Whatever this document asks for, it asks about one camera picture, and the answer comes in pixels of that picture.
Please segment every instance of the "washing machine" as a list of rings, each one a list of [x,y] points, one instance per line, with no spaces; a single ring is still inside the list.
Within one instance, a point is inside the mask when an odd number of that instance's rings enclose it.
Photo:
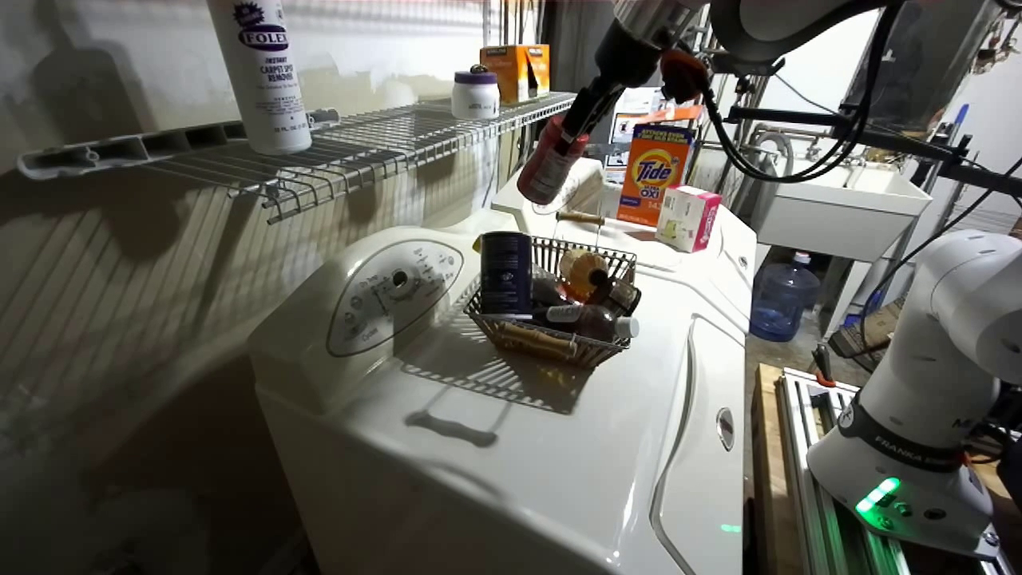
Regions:
[[[697,257],[553,219],[530,235],[639,257],[639,332],[599,371],[553,373],[478,332],[472,235],[369,238],[257,328],[321,568],[737,575],[754,235],[723,216]]]

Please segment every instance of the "wall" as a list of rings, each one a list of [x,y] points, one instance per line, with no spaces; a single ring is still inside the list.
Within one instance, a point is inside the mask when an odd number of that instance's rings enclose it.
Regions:
[[[310,109],[445,95],[478,48],[472,0],[288,0],[288,17]],[[269,228],[253,200],[163,167],[47,185],[10,169],[62,142],[233,115],[206,0],[0,8],[5,571],[260,571],[298,518],[245,332],[345,242],[451,220],[472,192],[472,163],[451,160]]]

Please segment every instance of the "cardboard box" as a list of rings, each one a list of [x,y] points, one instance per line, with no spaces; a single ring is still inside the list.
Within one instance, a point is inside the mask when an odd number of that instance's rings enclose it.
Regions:
[[[717,192],[670,190],[661,205],[659,241],[681,252],[706,250],[719,209],[723,196]]]
[[[631,167],[621,192],[621,220],[655,228],[669,190],[676,190],[691,169],[697,130],[673,125],[637,125]]]
[[[550,44],[488,44],[478,65],[500,77],[506,105],[550,93]]]

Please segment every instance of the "water bottle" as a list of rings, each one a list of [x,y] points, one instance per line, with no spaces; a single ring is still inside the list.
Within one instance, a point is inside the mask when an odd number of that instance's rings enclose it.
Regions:
[[[796,252],[789,264],[763,264],[754,285],[754,337],[768,343],[793,343],[803,313],[816,306],[820,283],[809,273],[809,252]]]

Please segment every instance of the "white wire shelf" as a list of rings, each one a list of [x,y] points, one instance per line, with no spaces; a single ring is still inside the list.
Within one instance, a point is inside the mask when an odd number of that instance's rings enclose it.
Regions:
[[[269,224],[314,210],[402,169],[437,163],[481,142],[569,111],[571,93],[506,105],[494,122],[457,122],[448,104],[339,115],[310,111],[314,148],[291,156],[260,156],[240,122],[184,130],[78,144],[21,160],[30,178],[72,178],[104,169],[149,169],[199,190],[260,196]]]

